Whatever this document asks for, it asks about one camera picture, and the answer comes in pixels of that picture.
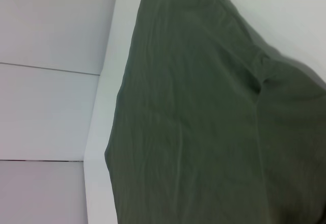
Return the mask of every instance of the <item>olive green cloth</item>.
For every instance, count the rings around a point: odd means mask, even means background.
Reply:
[[[119,224],[323,223],[326,92],[227,0],[141,0],[105,158]]]

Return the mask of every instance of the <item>white surface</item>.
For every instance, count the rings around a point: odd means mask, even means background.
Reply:
[[[100,74],[115,0],[0,0],[0,62]]]
[[[323,78],[326,77],[326,49],[322,50],[326,40],[326,14],[323,11],[326,9],[326,0],[232,2],[270,45],[285,55],[306,63]],[[115,6],[84,159],[89,224],[117,223],[104,151],[112,128],[116,97],[129,53],[139,3],[140,0],[117,0]]]
[[[0,223],[87,224],[82,162],[0,161]]]
[[[97,82],[0,64],[0,159],[83,160]]]

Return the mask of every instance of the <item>green fabric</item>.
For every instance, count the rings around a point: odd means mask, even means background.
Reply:
[[[118,223],[324,223],[325,95],[227,0],[142,0],[105,152]]]

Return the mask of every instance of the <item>green garment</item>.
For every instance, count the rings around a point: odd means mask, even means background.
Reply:
[[[141,0],[105,158],[119,224],[324,223],[326,92],[227,0]]]

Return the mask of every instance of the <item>white wall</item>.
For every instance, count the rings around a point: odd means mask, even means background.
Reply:
[[[326,78],[324,19],[326,0],[232,0],[249,24],[284,55]],[[86,147],[85,184],[89,224],[117,223],[104,151],[110,136],[116,97],[128,58],[140,0],[117,0],[104,68],[99,80]]]
[[[83,163],[0,161],[0,223],[87,224]]]
[[[83,160],[97,82],[0,64],[0,159]]]
[[[115,0],[0,0],[0,62],[100,74]]]

